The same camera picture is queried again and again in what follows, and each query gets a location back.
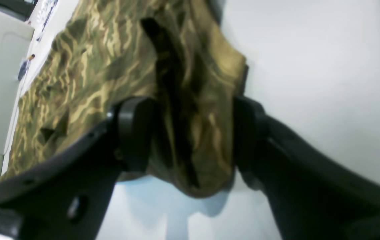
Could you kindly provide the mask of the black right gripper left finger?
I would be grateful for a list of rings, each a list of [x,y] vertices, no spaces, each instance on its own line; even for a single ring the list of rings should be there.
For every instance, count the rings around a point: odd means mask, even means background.
[[[0,240],[94,240],[123,172],[149,162],[155,100],[131,97],[63,152],[0,182]]]

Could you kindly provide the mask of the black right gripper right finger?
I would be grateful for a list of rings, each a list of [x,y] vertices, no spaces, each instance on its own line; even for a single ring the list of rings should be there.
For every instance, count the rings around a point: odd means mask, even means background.
[[[380,185],[333,162],[247,97],[233,100],[234,162],[266,195],[283,240],[380,240]]]

